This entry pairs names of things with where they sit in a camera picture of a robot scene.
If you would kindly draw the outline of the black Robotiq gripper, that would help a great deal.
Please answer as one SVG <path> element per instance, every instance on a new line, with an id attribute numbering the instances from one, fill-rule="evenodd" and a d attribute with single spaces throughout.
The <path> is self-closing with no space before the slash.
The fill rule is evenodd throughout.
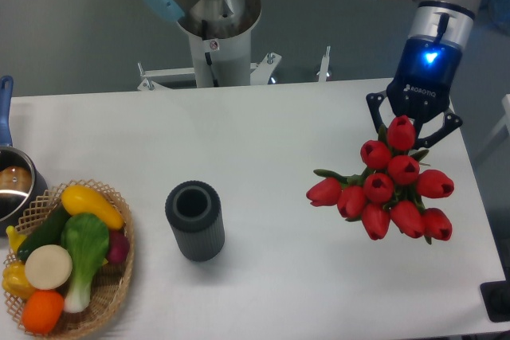
<path id="1" fill-rule="evenodd" d="M 462 118 L 448 107 L 449 92 L 461 58 L 462 51 L 453 46 L 408 39 L 386 92 L 372 92 L 366 96 L 375 131 L 381 126 L 388 127 L 393 113 L 405 115 L 414 119 L 413 148 L 421 150 L 430 149 L 460 128 Z M 441 113 L 441 126 L 430 135 L 420 137 L 426 122 Z"/>

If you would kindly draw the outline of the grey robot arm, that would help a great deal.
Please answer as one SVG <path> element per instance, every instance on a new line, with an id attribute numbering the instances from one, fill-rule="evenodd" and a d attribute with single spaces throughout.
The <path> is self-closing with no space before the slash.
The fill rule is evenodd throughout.
<path id="1" fill-rule="evenodd" d="M 189 38 L 198 87 L 266 84 L 274 59 L 251 65 L 251 32 L 261 16 L 261 0 L 143 0 L 160 18 L 178 24 Z M 416 131 L 437 116 L 442 126 L 417 137 L 429 148 L 456 130 L 461 118 L 449 106 L 449 91 L 481 0 L 411 0 L 418 8 L 394 79 L 371 93 L 367 104 L 375 127 L 388 101 L 396 116 L 412 120 Z"/>

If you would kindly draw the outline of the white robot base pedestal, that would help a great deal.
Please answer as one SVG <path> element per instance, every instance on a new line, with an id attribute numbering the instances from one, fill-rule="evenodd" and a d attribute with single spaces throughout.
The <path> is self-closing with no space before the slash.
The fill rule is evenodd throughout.
<path id="1" fill-rule="evenodd" d="M 187 36 L 197 88 L 250 85 L 250 31 L 224 39 Z"/>

